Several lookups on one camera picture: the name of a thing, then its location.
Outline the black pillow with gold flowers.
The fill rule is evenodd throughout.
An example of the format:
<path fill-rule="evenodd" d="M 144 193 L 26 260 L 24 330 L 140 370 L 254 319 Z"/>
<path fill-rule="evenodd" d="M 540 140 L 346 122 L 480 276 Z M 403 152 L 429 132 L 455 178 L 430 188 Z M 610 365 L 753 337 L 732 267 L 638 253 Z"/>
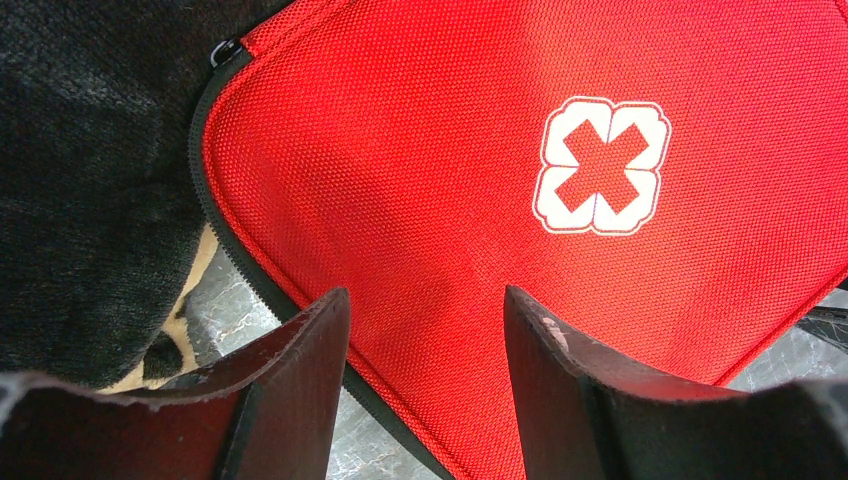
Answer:
<path fill-rule="evenodd" d="M 210 53 L 279 1 L 1 5 L 1 369 L 107 393 L 196 366 L 217 241 L 189 168 Z"/>

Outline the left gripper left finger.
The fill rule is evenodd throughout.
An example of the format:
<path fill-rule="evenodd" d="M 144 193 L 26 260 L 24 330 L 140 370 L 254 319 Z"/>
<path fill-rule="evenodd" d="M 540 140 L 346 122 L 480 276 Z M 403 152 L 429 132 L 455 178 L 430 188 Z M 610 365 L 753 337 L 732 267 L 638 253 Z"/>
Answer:
<path fill-rule="evenodd" d="M 282 326 L 161 387 L 197 405 L 235 397 L 217 479 L 326 475 L 350 333 L 334 288 Z"/>

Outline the red medicine kit case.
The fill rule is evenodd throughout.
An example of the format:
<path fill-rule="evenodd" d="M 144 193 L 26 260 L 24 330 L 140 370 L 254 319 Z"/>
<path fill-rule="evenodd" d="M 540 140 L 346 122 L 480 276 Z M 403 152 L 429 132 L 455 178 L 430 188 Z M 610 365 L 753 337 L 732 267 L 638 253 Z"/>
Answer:
<path fill-rule="evenodd" d="M 374 413 L 521 479 L 508 286 L 723 386 L 847 278 L 843 1 L 295 1 L 189 152 L 264 301 L 349 293 Z"/>

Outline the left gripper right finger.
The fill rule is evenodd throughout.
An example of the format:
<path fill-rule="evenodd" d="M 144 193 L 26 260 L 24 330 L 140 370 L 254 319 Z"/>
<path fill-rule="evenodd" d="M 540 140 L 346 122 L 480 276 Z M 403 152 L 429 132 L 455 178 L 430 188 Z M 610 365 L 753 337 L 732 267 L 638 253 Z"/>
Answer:
<path fill-rule="evenodd" d="M 530 479 L 718 479 L 743 470 L 726 439 L 740 393 L 645 365 L 570 326 L 523 289 L 504 337 Z"/>

